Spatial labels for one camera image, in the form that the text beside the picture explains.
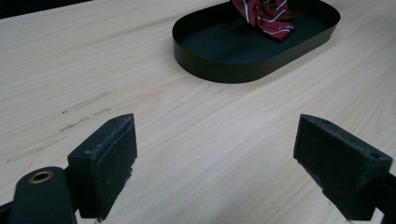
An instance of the black metal part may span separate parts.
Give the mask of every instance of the black metal part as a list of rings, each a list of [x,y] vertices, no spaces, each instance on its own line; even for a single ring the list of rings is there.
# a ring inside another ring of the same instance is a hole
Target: black metal part
[[[279,42],[254,29],[231,2],[193,12],[172,30],[177,63],[194,76],[220,83],[265,77],[326,43],[340,21],[338,11],[319,0],[289,0],[296,28]]]
[[[76,210],[103,220],[136,157],[134,115],[111,119],[69,154],[65,170],[47,167],[24,176],[14,201],[0,206],[0,223],[76,223]]]
[[[64,170],[46,167],[17,184],[9,223],[77,223]]]
[[[396,216],[392,158],[337,125],[301,115],[294,158],[349,220],[370,220],[378,207]]]

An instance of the fabric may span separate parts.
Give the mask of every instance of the fabric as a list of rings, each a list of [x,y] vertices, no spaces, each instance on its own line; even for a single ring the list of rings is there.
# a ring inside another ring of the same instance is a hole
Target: fabric
[[[245,20],[269,36],[283,40],[293,30],[288,22],[295,17],[288,7],[288,0],[231,0]]]

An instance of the table scratch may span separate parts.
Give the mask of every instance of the table scratch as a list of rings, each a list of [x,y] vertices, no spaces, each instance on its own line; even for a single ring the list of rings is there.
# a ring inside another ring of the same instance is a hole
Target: table scratch
[[[55,145],[55,144],[59,143],[60,141],[64,140],[65,138],[66,138],[66,136],[64,136],[64,137],[62,137],[62,138],[59,138],[59,139],[56,139],[56,140],[52,140],[52,141],[50,141],[50,142],[44,144],[44,145],[41,146],[41,147],[36,147],[36,148],[33,148],[33,149],[31,149],[31,150],[29,150],[29,151],[26,151],[26,152],[24,152],[24,153],[22,153],[22,154],[19,154],[19,155],[15,156],[15,157],[9,159],[9,160],[7,161],[7,163],[12,163],[12,162],[14,162],[14,161],[18,161],[18,160],[23,159],[23,158],[25,158],[25,157],[27,157],[27,156],[30,156],[30,155],[32,155],[32,154],[35,154],[35,153],[37,153],[37,152],[39,152],[39,151],[42,151],[42,150],[44,150],[44,149],[46,149],[46,148],[48,148],[48,147],[52,147],[53,145]]]

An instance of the screw hole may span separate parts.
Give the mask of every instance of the screw hole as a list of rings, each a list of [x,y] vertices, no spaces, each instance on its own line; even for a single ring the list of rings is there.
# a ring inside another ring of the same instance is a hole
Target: screw hole
[[[29,183],[31,183],[31,184],[39,184],[39,183],[42,183],[44,181],[47,181],[47,180],[51,179],[52,176],[53,176],[53,172],[52,171],[42,171],[42,172],[39,172],[39,173],[37,173],[35,175],[32,175],[29,178]]]

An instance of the light wood grain surface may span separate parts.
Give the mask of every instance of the light wood grain surface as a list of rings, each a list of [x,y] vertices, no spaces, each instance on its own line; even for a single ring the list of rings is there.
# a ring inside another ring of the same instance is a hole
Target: light wood grain surface
[[[173,56],[176,20],[222,2],[93,1],[0,20],[0,204],[134,113],[138,158],[105,223],[348,223],[292,157],[297,124],[328,119],[396,158],[396,1],[326,0],[342,17],[328,43],[238,85]]]

